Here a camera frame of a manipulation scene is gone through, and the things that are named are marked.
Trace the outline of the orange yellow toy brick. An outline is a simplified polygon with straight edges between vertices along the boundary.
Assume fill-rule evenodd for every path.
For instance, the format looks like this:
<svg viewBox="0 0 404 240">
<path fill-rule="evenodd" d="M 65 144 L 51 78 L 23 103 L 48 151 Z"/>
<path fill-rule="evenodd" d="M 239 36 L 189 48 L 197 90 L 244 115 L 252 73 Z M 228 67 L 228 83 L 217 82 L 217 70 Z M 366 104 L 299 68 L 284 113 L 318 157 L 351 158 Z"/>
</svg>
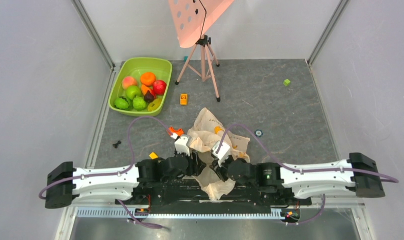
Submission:
<svg viewBox="0 0 404 240">
<path fill-rule="evenodd" d="M 180 94 L 180 105 L 185 106 L 188 104 L 188 95 L 186 93 Z"/>
</svg>

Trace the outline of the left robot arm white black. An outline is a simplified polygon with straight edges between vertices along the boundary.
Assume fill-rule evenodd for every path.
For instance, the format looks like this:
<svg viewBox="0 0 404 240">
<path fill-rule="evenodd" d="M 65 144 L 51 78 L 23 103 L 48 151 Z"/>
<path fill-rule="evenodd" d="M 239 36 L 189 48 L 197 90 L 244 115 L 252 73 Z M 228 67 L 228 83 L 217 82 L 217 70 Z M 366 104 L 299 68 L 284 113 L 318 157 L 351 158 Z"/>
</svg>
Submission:
<svg viewBox="0 0 404 240">
<path fill-rule="evenodd" d="M 66 161 L 47 175 L 39 198 L 45 208 L 59 209 L 81 201 L 142 203 L 145 188 L 169 184 L 183 177 L 198 176 L 206 167 L 196 152 L 177 153 L 168 158 L 145 159 L 133 165 L 88 169 Z"/>
</svg>

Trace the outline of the blue poker chip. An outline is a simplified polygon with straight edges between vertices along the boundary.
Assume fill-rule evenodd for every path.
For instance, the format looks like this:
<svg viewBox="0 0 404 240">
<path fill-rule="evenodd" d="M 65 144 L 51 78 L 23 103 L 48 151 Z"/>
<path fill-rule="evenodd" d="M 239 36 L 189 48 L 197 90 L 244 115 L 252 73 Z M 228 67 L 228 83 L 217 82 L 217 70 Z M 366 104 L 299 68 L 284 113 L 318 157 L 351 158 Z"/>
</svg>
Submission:
<svg viewBox="0 0 404 240">
<path fill-rule="evenodd" d="M 257 130 L 255 131 L 255 135 L 256 135 L 257 137 L 261 137 L 261 136 L 263 136 L 263 132 L 262 132 L 261 130 L 257 129 Z"/>
</svg>

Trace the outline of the green fake apple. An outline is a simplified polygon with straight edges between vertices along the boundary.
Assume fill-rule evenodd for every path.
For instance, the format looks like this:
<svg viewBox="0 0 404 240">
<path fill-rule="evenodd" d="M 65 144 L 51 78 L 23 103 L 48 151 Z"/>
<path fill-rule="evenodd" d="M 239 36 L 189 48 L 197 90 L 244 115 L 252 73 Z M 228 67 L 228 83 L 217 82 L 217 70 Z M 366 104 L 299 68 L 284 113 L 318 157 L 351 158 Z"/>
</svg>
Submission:
<svg viewBox="0 0 404 240">
<path fill-rule="evenodd" d="M 137 85 L 131 85 L 126 88 L 125 95 L 128 99 L 133 100 L 135 97 L 141 97 L 142 91 Z"/>
</svg>

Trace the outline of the small green cube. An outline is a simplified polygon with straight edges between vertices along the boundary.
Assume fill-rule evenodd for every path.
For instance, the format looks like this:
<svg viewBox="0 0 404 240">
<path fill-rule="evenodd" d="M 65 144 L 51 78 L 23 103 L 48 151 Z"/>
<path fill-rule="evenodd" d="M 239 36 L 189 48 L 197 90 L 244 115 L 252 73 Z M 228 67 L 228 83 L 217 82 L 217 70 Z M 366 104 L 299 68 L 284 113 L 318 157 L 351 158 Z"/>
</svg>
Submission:
<svg viewBox="0 0 404 240">
<path fill-rule="evenodd" d="M 290 81 L 289 79 L 285 79 L 285 80 L 283 81 L 283 84 L 284 84 L 286 87 L 289 86 L 290 83 L 291 83 L 291 81 Z"/>
</svg>

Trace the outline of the pink tripod stand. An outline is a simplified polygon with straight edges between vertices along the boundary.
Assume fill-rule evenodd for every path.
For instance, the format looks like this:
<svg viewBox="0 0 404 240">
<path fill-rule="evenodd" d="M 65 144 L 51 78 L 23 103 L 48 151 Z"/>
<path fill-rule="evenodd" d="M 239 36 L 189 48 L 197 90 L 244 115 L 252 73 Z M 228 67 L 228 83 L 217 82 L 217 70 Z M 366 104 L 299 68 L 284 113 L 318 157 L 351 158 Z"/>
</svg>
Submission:
<svg viewBox="0 0 404 240">
<path fill-rule="evenodd" d="M 201 58 L 200 59 L 200 68 L 201 68 L 200 71 L 197 71 L 193 66 L 191 66 L 189 64 L 189 61 L 191 60 L 193 53 L 197 47 L 200 47 L 200 58 Z M 214 74 L 213 64 L 215 64 L 216 67 L 220 66 L 220 63 L 215 55 L 215 52 L 213 51 L 213 49 L 211 47 L 211 37 L 204 34 L 202 37 L 200 37 L 196 41 L 196 43 L 191 48 L 191 52 L 188 55 L 177 80 L 175 81 L 175 85 L 178 85 L 180 83 L 180 80 L 181 80 L 182 75 L 185 72 L 185 70 L 190 69 L 201 78 L 201 81 L 205 82 L 208 79 L 212 80 L 215 95 L 216 95 L 216 100 L 217 100 L 217 102 L 220 102 L 221 98 L 220 98 L 220 94 L 219 94 L 219 90 L 218 90 L 218 86 L 217 86 L 217 82 L 216 82 L 216 77 Z"/>
</svg>

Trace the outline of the small black bolt piece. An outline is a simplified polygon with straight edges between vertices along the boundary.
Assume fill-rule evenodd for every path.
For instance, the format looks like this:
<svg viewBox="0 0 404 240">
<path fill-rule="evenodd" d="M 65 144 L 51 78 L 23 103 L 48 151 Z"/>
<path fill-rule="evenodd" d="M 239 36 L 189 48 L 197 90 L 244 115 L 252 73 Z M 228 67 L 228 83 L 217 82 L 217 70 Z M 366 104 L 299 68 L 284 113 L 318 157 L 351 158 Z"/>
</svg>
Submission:
<svg viewBox="0 0 404 240">
<path fill-rule="evenodd" d="M 118 146 L 121 144 L 122 142 L 120 140 L 118 140 L 116 143 L 112 144 L 112 146 L 117 149 Z"/>
</svg>

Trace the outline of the orange curved toy piece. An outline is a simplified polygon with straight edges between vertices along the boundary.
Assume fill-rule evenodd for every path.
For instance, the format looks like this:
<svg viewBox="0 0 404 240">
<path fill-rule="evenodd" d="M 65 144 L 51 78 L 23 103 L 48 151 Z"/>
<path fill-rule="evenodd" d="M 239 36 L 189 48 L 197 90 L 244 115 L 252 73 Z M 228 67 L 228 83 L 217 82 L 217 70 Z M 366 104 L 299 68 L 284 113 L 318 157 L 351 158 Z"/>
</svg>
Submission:
<svg viewBox="0 0 404 240">
<path fill-rule="evenodd" d="M 181 129 L 181 128 L 173 128 L 172 126 L 170 126 L 167 130 L 167 133 L 171 136 L 173 134 L 176 134 L 177 136 L 181 136 L 183 135 L 185 132 Z"/>
</svg>

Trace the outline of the peach fake fruit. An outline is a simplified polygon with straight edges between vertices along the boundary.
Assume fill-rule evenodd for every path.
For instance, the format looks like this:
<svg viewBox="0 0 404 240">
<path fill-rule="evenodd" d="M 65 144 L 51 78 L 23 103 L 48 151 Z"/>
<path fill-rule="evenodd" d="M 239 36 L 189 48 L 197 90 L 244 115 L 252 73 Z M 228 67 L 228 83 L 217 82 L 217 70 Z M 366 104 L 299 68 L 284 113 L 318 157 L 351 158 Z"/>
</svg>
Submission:
<svg viewBox="0 0 404 240">
<path fill-rule="evenodd" d="M 130 86 L 138 86 L 138 82 L 132 76 L 126 76 L 122 80 L 122 88 L 126 90 Z"/>
</svg>

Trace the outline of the green bumpy fake fruit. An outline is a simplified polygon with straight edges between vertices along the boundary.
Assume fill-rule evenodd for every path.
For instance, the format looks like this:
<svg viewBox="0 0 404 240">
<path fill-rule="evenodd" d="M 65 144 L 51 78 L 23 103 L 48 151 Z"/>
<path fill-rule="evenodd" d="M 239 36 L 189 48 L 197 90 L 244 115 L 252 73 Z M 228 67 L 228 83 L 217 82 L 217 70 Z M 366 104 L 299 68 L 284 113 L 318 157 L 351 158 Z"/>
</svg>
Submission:
<svg viewBox="0 0 404 240">
<path fill-rule="evenodd" d="M 136 111 L 143 111 L 147 108 L 147 103 L 145 102 L 144 98 L 141 96 L 136 96 L 132 100 L 133 109 Z"/>
</svg>

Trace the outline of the orange red fake fruit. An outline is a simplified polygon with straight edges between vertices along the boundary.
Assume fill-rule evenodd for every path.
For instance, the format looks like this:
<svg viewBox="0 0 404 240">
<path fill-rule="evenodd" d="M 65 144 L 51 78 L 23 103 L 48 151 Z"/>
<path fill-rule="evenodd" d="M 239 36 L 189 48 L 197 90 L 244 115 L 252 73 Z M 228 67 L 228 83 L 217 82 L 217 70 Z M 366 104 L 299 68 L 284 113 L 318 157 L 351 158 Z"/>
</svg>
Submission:
<svg viewBox="0 0 404 240">
<path fill-rule="evenodd" d="M 149 92 L 154 98 L 156 98 L 156 94 L 154 93 L 153 89 L 149 86 L 146 86 L 144 84 L 141 85 L 140 87 L 142 95 L 145 96 L 147 92 Z"/>
</svg>

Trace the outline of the green plastic tub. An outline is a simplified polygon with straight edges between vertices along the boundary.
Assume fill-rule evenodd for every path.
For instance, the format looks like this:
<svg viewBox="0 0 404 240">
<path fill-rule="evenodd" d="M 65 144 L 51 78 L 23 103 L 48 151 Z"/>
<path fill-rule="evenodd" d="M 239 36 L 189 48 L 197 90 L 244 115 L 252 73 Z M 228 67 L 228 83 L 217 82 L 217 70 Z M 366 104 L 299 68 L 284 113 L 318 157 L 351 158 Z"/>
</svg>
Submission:
<svg viewBox="0 0 404 240">
<path fill-rule="evenodd" d="M 156 95 L 156 98 L 161 98 L 162 103 L 155 111 L 147 111 L 147 108 L 142 111 L 136 111 L 133 109 L 133 106 L 130 107 L 128 110 L 120 110 L 114 107 L 114 100 L 117 97 L 124 96 L 125 90 L 122 88 L 122 80 L 126 76 L 132 76 L 138 82 L 138 87 L 141 87 L 140 83 L 140 76 L 145 72 L 153 72 L 156 75 L 156 80 L 163 80 L 167 84 L 166 91 L 163 95 Z M 170 80 L 172 76 L 172 64 L 170 61 L 161 59 L 161 58 L 154 58 L 154 57 L 135 57 L 131 58 L 122 65 L 117 79 L 113 85 L 113 88 L 110 92 L 109 96 L 109 107 L 117 111 L 121 114 L 140 117 L 140 116 L 156 116 L 162 110 L 162 107 L 165 103 L 166 95 L 168 92 L 168 87 L 170 85 Z"/>
</svg>

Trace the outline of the yellow fake fruit slice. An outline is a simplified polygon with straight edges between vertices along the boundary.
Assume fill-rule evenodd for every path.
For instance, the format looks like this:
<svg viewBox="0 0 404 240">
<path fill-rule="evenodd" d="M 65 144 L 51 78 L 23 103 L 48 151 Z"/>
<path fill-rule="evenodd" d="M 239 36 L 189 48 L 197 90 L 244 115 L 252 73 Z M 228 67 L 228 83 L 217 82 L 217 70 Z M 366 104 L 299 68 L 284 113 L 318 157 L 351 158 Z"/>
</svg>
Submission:
<svg viewBox="0 0 404 240">
<path fill-rule="evenodd" d="M 152 102 L 148 103 L 147 111 L 149 112 L 155 111 L 161 105 L 161 103 L 162 103 L 161 98 L 154 99 Z"/>
</svg>

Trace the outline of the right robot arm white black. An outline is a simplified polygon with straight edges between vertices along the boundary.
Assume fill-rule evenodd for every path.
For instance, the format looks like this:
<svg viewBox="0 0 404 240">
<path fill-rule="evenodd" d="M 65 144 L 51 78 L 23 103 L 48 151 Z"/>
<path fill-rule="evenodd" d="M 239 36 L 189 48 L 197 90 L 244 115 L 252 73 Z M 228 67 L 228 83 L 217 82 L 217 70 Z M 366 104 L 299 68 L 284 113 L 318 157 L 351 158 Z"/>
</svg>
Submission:
<svg viewBox="0 0 404 240">
<path fill-rule="evenodd" d="M 376 162 L 359 152 L 348 159 L 329 163 L 280 165 L 275 162 L 251 164 L 228 153 L 212 152 L 211 169 L 222 181 L 233 180 L 266 194 L 278 194 L 285 204 L 319 194 L 354 192 L 359 198 L 382 198 Z"/>
</svg>

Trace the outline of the pink perforated board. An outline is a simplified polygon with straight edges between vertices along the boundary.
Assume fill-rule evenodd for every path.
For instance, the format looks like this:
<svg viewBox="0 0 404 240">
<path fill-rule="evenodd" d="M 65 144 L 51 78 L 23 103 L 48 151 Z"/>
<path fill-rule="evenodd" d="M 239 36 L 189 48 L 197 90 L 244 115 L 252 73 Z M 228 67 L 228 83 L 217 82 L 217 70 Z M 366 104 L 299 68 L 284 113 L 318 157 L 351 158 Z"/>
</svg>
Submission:
<svg viewBox="0 0 404 240">
<path fill-rule="evenodd" d="M 168 0 L 181 48 L 190 48 L 231 6 L 234 0 Z"/>
</svg>

